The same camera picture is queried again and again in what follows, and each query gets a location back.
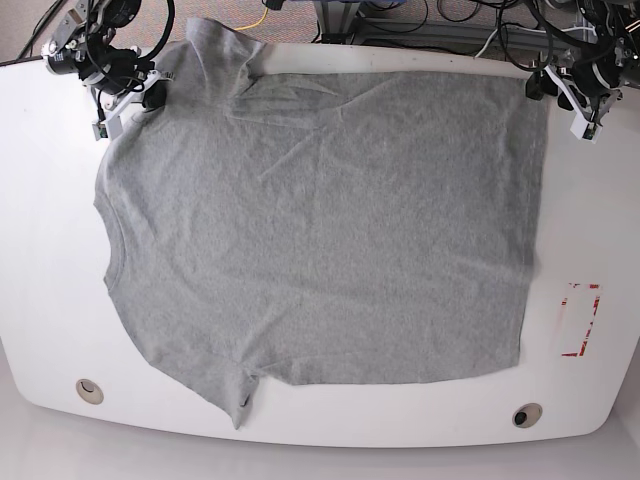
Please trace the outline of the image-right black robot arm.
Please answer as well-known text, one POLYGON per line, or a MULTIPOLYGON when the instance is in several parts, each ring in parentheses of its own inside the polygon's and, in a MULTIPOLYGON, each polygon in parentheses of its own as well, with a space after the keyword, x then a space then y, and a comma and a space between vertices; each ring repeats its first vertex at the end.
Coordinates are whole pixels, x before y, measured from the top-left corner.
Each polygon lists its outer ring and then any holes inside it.
POLYGON ((499 4, 495 36, 506 59, 529 74, 525 95, 546 97, 574 114, 571 132, 594 143, 609 110, 622 99, 622 89, 639 87, 639 3, 637 1, 550 1, 552 8, 575 10, 582 21, 560 29, 547 20, 536 1, 523 1, 540 28, 539 56, 528 66, 515 60, 507 41, 510 24, 503 20, 508 1, 499 4))

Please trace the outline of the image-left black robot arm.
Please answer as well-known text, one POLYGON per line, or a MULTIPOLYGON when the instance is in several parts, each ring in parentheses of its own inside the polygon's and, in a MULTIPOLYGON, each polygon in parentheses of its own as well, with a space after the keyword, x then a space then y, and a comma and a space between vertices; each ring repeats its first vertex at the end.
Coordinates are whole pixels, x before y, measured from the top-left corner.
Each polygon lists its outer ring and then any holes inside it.
POLYGON ((173 75, 158 70, 155 59, 168 43, 175 3, 167 3, 162 35, 148 53, 111 45, 117 31, 135 19, 140 7, 139 1, 79 1, 41 49, 50 73, 75 74, 89 90, 96 106, 92 129, 98 140, 113 140, 122 134, 121 115, 129 105, 154 111, 166 102, 167 83, 173 75))

